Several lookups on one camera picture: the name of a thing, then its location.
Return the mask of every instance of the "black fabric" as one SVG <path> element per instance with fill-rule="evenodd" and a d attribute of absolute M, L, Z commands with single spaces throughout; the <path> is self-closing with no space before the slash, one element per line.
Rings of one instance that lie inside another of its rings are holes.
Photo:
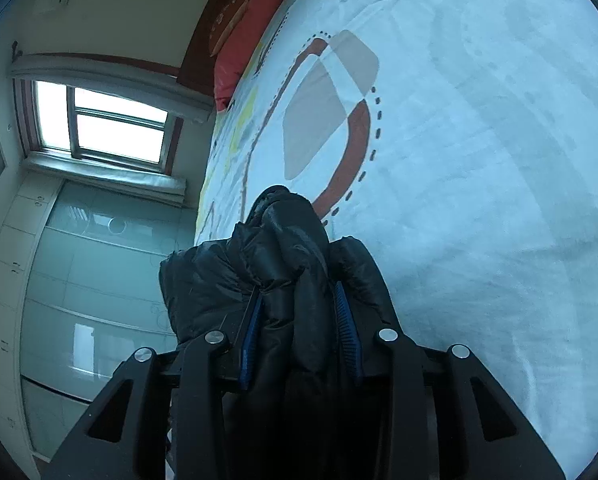
<path fill-rule="evenodd" d="M 360 241 L 329 243 L 310 202 L 275 186 L 229 239 L 173 253 L 159 278 L 180 343 L 243 313 L 254 288 L 263 295 L 253 384 L 224 397 L 234 479 L 372 477 L 385 399 L 358 391 L 346 377 L 333 282 L 343 282 L 356 322 L 370 327 L 360 330 L 364 342 L 378 324 L 400 328 Z"/>

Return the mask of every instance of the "silver bolt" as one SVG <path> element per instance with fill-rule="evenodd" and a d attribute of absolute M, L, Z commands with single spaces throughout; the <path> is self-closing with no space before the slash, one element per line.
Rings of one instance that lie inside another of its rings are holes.
<path fill-rule="evenodd" d="M 465 359 L 466 357 L 469 357 L 470 349 L 464 345 L 454 345 L 452 347 L 452 353 L 459 359 Z"/>
<path fill-rule="evenodd" d="M 152 350 L 149 348 L 139 348 L 134 353 L 134 358 L 137 359 L 138 362 L 143 363 L 152 357 Z"/>
<path fill-rule="evenodd" d="M 396 341 L 397 337 L 399 337 L 399 334 L 397 334 L 396 330 L 391 328 L 382 328 L 379 330 L 379 337 L 386 342 L 390 342 Z"/>
<path fill-rule="evenodd" d="M 223 332 L 221 330 L 212 330 L 205 335 L 205 340 L 210 343 L 211 345 L 216 345 L 223 341 Z"/>

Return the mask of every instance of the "blue gripper pad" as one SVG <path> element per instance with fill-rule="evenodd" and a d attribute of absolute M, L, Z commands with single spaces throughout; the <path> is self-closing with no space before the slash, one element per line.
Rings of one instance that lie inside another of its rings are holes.
<path fill-rule="evenodd" d="M 263 309 L 261 304 L 263 297 L 261 294 L 256 298 L 255 309 L 250 318 L 250 324 L 246 336 L 243 339 L 243 346 L 241 347 L 241 370 L 239 372 L 239 388 L 243 391 L 247 390 L 252 380 L 252 374 L 255 369 L 255 353 L 256 340 L 258 338 L 259 327 L 261 326 L 261 313 Z"/>
<path fill-rule="evenodd" d="M 341 282 L 335 285 L 336 327 L 343 351 L 348 375 L 355 384 L 360 384 L 364 376 L 361 356 L 361 341 L 354 325 L 350 304 Z"/>

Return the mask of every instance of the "window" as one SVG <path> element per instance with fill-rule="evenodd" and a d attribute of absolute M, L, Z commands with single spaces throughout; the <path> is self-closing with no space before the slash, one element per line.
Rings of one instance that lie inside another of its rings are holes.
<path fill-rule="evenodd" d="M 31 96 L 26 96 L 26 84 Z M 21 93 L 17 103 L 34 110 L 32 121 L 24 117 L 30 150 L 169 173 L 175 121 L 166 111 L 43 81 L 22 82 Z"/>

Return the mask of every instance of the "patterned bedding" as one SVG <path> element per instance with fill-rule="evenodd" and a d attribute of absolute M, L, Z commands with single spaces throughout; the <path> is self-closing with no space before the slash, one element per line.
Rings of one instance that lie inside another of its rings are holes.
<path fill-rule="evenodd" d="M 197 242 L 284 184 L 418 344 L 470 346 L 568 478 L 598 450 L 598 12 L 285 0 L 216 121 Z"/>

